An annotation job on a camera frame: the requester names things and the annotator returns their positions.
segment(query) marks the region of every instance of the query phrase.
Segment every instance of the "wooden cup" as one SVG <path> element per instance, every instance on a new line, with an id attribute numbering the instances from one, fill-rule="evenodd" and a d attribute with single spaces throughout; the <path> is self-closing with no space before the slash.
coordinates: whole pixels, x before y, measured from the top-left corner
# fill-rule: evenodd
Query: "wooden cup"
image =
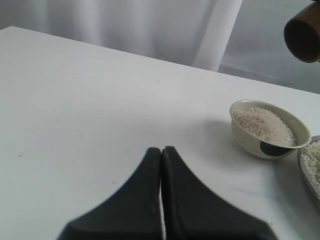
<path id="1" fill-rule="evenodd" d="M 299 60 L 305 63 L 320 60 L 320 3 L 310 4 L 285 25 L 284 40 Z"/>

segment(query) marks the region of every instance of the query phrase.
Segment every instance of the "small bowl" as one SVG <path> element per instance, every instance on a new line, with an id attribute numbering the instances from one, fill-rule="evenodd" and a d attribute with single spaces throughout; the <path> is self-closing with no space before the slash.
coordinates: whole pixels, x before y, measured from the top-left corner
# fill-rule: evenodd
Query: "small bowl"
<path id="1" fill-rule="evenodd" d="M 320 140 L 320 136 L 313 136 L 311 139 L 311 143 L 315 142 L 317 140 Z M 305 148 L 302 147 L 298 150 L 297 157 L 298 157 L 298 163 L 301 170 L 301 176 L 302 176 L 302 182 L 304 189 L 306 191 L 306 194 L 308 195 L 309 199 L 311 200 L 314 207 L 318 210 L 320 213 L 320 191 L 317 188 L 317 186 L 314 184 L 314 181 L 312 181 L 307 166 L 305 164 L 305 161 L 301 157 L 302 153 L 304 152 Z"/>
<path id="2" fill-rule="evenodd" d="M 252 135 L 250 132 L 241 127 L 237 120 L 234 118 L 234 112 L 243 111 L 252 107 L 269 110 L 280 117 L 285 123 L 289 125 L 289 127 L 291 127 L 292 131 L 295 134 L 295 137 L 297 138 L 297 145 L 274 145 L 263 140 L 262 138 Z M 290 155 L 295 150 L 305 147 L 311 141 L 310 131 L 300 119 L 287 112 L 286 110 L 267 102 L 257 100 L 236 101 L 230 107 L 230 116 L 232 119 L 232 134 L 235 140 L 243 149 L 259 158 L 269 160 L 281 159 Z"/>

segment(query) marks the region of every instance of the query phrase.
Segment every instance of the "white table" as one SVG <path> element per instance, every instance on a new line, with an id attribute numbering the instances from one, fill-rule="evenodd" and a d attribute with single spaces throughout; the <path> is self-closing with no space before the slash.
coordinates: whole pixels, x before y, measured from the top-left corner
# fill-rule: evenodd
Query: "white table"
<path id="1" fill-rule="evenodd" d="M 255 99 L 320 133 L 320 95 L 16 27 L 0 31 L 0 239 L 54 240 L 112 195 L 150 146 L 173 145 L 215 193 L 280 240 L 316 240 L 296 155 L 241 150 L 230 105 Z"/>

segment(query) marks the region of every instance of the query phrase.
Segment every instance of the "uncooked rice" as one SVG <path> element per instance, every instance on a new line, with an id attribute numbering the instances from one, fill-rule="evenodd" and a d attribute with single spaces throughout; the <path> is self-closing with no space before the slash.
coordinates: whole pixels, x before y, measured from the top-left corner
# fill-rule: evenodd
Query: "uncooked rice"
<path id="1" fill-rule="evenodd" d="M 273 112 L 260 107 L 251 107 L 233 113 L 235 120 L 246 131 L 266 142 L 291 147 L 297 144 L 291 128 Z"/>
<path id="2" fill-rule="evenodd" d="M 304 160 L 310 178 L 320 190 L 320 140 L 306 146 L 301 158 Z"/>

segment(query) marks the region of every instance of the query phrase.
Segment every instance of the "bowl rim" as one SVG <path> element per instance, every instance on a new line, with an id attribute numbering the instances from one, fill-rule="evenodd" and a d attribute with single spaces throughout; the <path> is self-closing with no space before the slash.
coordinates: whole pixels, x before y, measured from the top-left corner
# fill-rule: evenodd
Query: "bowl rim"
<path id="1" fill-rule="evenodd" d="M 269 105 L 269 106 L 272 106 L 274 108 L 277 108 L 285 113 L 287 113 L 288 115 L 290 115 L 292 118 L 294 118 L 296 121 L 299 121 L 304 129 L 306 130 L 306 132 L 308 133 L 308 141 L 306 141 L 305 143 L 303 144 L 300 144 L 300 145 L 296 145 L 296 146 L 282 146 L 282 145 L 276 145 L 276 144 L 273 144 L 273 143 L 270 143 L 264 139 L 262 139 L 261 137 L 257 137 L 255 135 L 253 135 L 251 132 L 245 130 L 239 123 L 238 121 L 235 119 L 233 113 L 231 112 L 231 109 L 233 108 L 234 105 L 237 105 L 237 104 L 241 104 L 241 103 L 247 103 L 247 102 L 253 102 L 253 103 L 262 103 L 262 104 L 266 104 L 266 105 Z M 244 99 L 244 100 L 238 100 L 238 101 L 235 101 L 234 103 L 231 104 L 230 108 L 229 108 L 229 114 L 230 114 L 230 117 L 231 117 L 231 120 L 233 122 L 235 122 L 242 130 L 244 130 L 246 133 L 248 133 L 249 135 L 251 135 L 252 137 L 254 137 L 255 139 L 258 139 L 260 140 L 261 142 L 264 142 L 266 144 L 269 144 L 269 145 L 272 145 L 272 146 L 276 146 L 276 147 L 280 147 L 280 148 L 285 148 L 285 149 L 300 149 L 300 148 L 303 148 L 305 146 L 307 146 L 310 141 L 311 141 L 311 133 L 310 133 L 310 130 L 308 129 L 308 127 L 304 124 L 303 121 L 301 121 L 298 117 L 296 117 L 295 115 L 293 115 L 291 112 L 288 112 L 287 110 L 277 106 L 277 105 L 274 105 L 274 104 L 271 104 L 271 103 L 268 103 L 268 102 L 265 102 L 265 101 L 260 101 L 260 100 L 250 100 L 250 99 Z"/>
<path id="2" fill-rule="evenodd" d="M 311 143 L 319 141 L 320 140 L 320 135 L 316 135 L 313 136 L 311 138 Z M 309 187 L 311 188 L 311 190 L 313 191 L 313 193 L 318 197 L 318 199 L 320 200 L 320 190 L 317 188 L 316 184 L 314 183 L 314 181 L 311 179 L 310 174 L 308 172 L 307 166 L 305 161 L 303 160 L 303 158 L 301 157 L 301 155 L 303 154 L 305 150 L 305 147 L 301 147 L 298 152 L 297 152 L 297 158 L 298 158 L 298 164 L 299 164 L 299 168 L 300 171 L 304 177 L 304 179 L 306 180 L 306 182 L 308 183 Z"/>

